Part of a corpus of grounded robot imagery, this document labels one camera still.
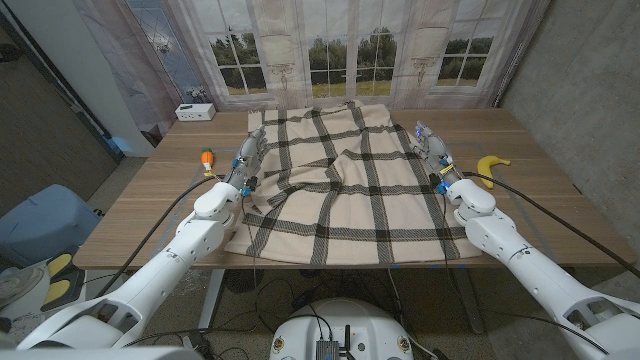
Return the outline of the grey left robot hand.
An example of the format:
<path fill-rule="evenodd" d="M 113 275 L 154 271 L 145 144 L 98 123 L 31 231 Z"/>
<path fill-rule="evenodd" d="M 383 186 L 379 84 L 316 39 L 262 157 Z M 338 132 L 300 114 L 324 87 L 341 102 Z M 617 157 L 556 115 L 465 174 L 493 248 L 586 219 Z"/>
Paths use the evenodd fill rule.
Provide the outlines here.
<path fill-rule="evenodd" d="M 239 190 L 243 197 L 257 187 L 257 174 L 266 153 L 265 126 L 260 125 L 243 141 L 224 182 Z"/>

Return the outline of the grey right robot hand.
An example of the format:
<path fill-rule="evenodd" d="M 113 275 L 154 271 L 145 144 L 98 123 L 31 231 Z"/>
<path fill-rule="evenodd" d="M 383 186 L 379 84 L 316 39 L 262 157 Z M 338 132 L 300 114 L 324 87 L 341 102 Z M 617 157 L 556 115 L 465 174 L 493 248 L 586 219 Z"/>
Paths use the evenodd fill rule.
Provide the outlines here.
<path fill-rule="evenodd" d="M 446 195 L 449 188 L 462 179 L 449 148 L 421 121 L 416 123 L 415 137 L 417 143 L 412 150 L 424 161 L 430 186 L 437 193 Z"/>

